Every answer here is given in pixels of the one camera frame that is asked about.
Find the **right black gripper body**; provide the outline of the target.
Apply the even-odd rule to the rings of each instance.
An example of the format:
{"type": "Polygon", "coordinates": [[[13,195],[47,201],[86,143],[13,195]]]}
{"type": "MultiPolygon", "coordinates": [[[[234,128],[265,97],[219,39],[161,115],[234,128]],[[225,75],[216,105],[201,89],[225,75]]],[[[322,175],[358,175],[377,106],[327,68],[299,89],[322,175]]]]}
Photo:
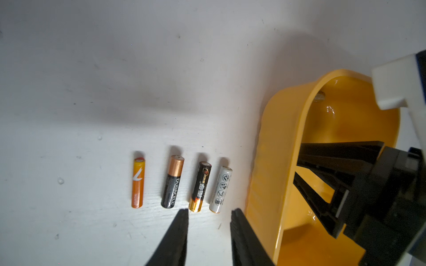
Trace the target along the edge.
{"type": "Polygon", "coordinates": [[[337,218],[365,250],[361,266],[395,266],[405,253],[426,260],[426,162],[420,149],[385,147],[369,173],[356,176],[337,218]]]}

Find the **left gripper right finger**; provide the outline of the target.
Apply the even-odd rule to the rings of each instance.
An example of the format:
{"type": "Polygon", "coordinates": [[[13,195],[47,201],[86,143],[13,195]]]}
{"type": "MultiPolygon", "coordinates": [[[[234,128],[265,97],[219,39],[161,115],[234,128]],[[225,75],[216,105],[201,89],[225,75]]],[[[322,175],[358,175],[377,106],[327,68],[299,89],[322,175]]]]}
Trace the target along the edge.
{"type": "Polygon", "coordinates": [[[274,266],[239,208],[231,212],[230,232],[234,266],[274,266]]]}

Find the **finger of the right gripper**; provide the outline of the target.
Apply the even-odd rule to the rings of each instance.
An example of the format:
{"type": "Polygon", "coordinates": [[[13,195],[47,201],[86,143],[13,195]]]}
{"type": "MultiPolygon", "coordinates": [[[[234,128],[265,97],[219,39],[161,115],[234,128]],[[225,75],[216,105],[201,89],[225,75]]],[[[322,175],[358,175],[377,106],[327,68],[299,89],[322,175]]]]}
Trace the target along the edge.
{"type": "Polygon", "coordinates": [[[335,176],[368,176],[384,147],[381,141],[303,143],[297,166],[335,176]]]}
{"type": "Polygon", "coordinates": [[[333,238],[337,238],[345,224],[340,218],[349,190],[334,192],[330,203],[326,202],[298,173],[295,173],[293,184],[305,199],[325,230],[333,238]]]}

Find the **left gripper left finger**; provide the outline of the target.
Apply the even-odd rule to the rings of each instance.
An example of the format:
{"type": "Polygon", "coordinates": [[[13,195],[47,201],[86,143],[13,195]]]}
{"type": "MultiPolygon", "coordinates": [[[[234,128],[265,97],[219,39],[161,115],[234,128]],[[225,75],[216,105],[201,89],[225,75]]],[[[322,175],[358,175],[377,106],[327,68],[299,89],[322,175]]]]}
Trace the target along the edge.
{"type": "Polygon", "coordinates": [[[189,210],[180,209],[146,266],[184,266],[189,210]]]}

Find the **yellow plastic storage box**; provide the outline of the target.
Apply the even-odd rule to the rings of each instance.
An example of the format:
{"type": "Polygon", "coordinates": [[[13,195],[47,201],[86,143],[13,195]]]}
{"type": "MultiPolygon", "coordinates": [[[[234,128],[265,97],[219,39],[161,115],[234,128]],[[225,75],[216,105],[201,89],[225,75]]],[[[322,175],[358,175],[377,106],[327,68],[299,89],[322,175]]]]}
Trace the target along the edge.
{"type": "Polygon", "coordinates": [[[266,104],[245,215],[278,266],[356,266],[364,250],[345,235],[330,236],[293,184],[298,173],[326,201],[332,188],[298,167],[303,143],[382,141],[395,147],[398,109],[381,110],[371,78],[334,70],[319,80],[285,88],[266,104]],[[324,101],[314,102],[317,93],[324,101]]]}

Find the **black copper Duracell battery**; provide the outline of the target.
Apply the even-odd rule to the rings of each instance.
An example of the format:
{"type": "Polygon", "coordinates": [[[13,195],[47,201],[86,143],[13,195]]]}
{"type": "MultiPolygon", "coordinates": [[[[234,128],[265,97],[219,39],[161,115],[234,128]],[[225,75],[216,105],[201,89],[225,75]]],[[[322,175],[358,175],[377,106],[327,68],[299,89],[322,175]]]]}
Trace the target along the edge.
{"type": "Polygon", "coordinates": [[[164,208],[170,209],[175,206],[183,165],[184,158],[182,156],[173,155],[170,157],[168,175],[161,202],[164,208]]]}

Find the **white battery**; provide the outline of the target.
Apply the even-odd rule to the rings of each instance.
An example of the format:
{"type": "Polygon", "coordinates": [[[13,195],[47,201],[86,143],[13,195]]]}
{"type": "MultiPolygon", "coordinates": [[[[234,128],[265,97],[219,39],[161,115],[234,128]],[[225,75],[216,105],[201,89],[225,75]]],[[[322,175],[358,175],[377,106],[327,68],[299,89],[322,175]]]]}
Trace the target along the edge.
{"type": "Polygon", "coordinates": [[[227,189],[229,187],[229,183],[233,174],[233,170],[227,166],[222,166],[215,185],[214,194],[211,197],[211,201],[209,204],[209,210],[213,213],[220,213],[224,199],[227,193],[227,189]]]}

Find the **orange battery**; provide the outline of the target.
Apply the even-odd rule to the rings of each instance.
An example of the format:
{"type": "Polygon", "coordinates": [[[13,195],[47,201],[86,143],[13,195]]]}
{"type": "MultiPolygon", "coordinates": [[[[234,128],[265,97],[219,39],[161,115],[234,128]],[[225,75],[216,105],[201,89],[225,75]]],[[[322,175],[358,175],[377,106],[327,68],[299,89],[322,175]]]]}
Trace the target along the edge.
{"type": "Polygon", "coordinates": [[[144,195],[145,158],[137,157],[133,166],[132,207],[141,208],[144,195]]]}

